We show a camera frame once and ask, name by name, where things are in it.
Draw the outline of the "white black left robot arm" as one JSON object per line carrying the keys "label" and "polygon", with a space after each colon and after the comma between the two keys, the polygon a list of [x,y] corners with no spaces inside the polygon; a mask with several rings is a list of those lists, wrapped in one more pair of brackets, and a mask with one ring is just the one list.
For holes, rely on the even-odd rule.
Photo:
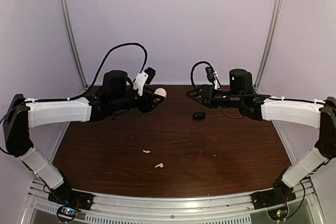
{"label": "white black left robot arm", "polygon": [[34,146],[29,130],[41,125],[64,122],[98,122],[122,110],[138,109],[151,112],[167,96],[163,88],[150,89],[148,84],[155,70],[147,68],[134,81],[122,70],[104,74],[102,86],[93,95],[78,98],[49,100],[27,99],[16,94],[7,114],[1,119],[6,154],[21,160],[41,178],[64,205],[71,205],[76,197],[61,172]]}

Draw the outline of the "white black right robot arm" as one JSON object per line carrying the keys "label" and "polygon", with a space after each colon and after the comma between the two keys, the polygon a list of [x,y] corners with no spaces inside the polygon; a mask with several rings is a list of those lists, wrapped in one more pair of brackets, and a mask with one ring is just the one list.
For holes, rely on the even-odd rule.
{"label": "white black right robot arm", "polygon": [[272,203],[281,203],[289,196],[289,188],[335,158],[334,97],[311,101],[257,94],[251,73],[244,69],[231,70],[229,89],[223,90],[212,67],[206,67],[206,74],[210,84],[193,87],[186,96],[207,108],[235,108],[252,120],[283,121],[319,130],[314,146],[276,180],[275,188],[269,192]]}

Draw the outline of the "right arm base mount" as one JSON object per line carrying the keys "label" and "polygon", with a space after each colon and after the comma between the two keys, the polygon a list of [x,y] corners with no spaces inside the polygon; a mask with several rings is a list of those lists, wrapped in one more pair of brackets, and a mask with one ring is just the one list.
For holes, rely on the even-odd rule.
{"label": "right arm base mount", "polygon": [[284,221],[289,216],[288,203],[296,200],[293,191],[269,189],[257,191],[250,195],[254,209],[266,209],[268,217],[273,221]]}

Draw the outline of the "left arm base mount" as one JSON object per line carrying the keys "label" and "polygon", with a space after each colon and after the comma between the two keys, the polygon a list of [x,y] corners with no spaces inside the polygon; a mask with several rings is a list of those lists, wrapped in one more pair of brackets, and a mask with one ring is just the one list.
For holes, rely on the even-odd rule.
{"label": "left arm base mount", "polygon": [[83,210],[90,210],[93,203],[93,194],[73,190],[69,199],[57,196],[50,192],[48,200],[59,204],[56,210],[56,217],[61,222],[71,222],[83,214]]}

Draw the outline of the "white round charging case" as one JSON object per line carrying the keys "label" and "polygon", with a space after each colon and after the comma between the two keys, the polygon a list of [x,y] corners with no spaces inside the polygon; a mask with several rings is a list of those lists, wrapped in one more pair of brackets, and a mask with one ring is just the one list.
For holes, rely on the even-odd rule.
{"label": "white round charging case", "polygon": [[160,96],[162,96],[162,97],[164,97],[164,98],[166,98],[166,96],[167,96],[167,91],[166,91],[164,88],[157,88],[157,89],[154,91],[154,93],[155,93],[156,95],[160,95]]}

